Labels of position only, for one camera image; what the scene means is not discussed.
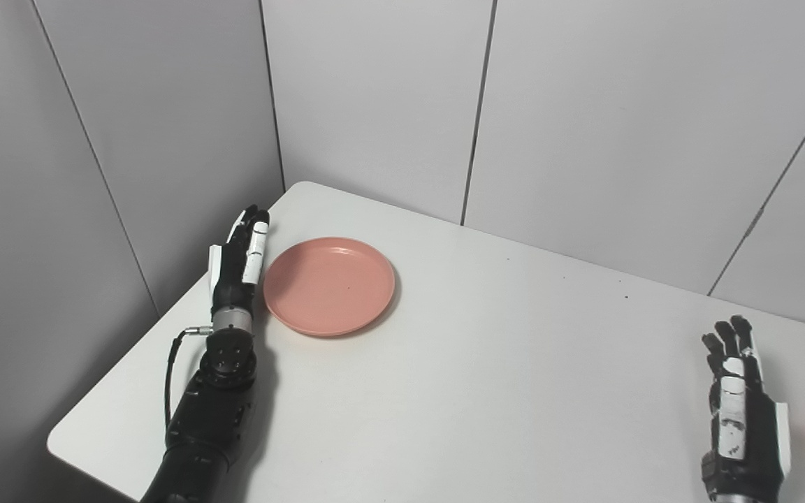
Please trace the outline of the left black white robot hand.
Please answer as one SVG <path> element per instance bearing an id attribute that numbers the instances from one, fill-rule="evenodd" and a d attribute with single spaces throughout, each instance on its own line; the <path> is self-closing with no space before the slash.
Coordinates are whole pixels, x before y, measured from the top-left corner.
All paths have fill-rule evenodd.
<path id="1" fill-rule="evenodd" d="M 224 309 L 252 311 L 269 226 L 269 212 L 250 205 L 237 217 L 226 242 L 210 246 L 208 281 L 212 316 Z"/>

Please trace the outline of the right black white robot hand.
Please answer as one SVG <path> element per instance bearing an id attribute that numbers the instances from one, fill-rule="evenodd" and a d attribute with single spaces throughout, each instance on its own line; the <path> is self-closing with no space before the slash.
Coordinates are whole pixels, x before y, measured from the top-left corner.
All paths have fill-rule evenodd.
<path id="1" fill-rule="evenodd" d="M 702 341 L 712 374 L 711 444 L 702 456 L 706 496 L 712 502 L 777 502 L 791 472 L 789 409 L 764 389 L 750 322 L 741 315 L 718 321 Z"/>

